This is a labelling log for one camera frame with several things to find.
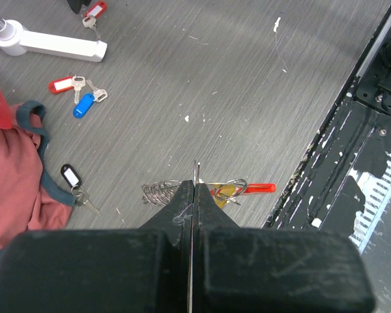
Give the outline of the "key with yellow tag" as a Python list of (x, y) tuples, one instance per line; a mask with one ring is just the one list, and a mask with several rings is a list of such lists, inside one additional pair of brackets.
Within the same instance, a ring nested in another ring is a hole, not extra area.
[(235, 185), (213, 185), (210, 193), (215, 204), (221, 209), (229, 203), (240, 205), (236, 200), (237, 187)]

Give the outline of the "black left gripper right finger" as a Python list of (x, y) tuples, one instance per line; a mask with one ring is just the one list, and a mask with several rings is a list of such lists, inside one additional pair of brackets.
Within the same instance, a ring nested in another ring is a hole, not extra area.
[(323, 231), (238, 227), (204, 184), (194, 189), (194, 312), (372, 312), (352, 242)]

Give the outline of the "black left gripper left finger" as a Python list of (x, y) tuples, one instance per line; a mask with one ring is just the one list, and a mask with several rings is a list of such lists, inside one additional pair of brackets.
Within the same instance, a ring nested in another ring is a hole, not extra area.
[(0, 257), (0, 312), (191, 312), (193, 182), (137, 229), (27, 231)]

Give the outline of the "red carabiner keyring with chain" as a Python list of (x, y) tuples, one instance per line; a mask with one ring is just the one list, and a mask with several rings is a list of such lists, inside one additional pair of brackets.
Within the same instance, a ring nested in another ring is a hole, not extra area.
[[(167, 205), (178, 191), (181, 181), (168, 179), (141, 186), (142, 200), (157, 206)], [(228, 203), (240, 205), (238, 197), (249, 194), (270, 194), (276, 191), (274, 183), (248, 183), (245, 179), (231, 179), (224, 183), (205, 183), (219, 208)]]

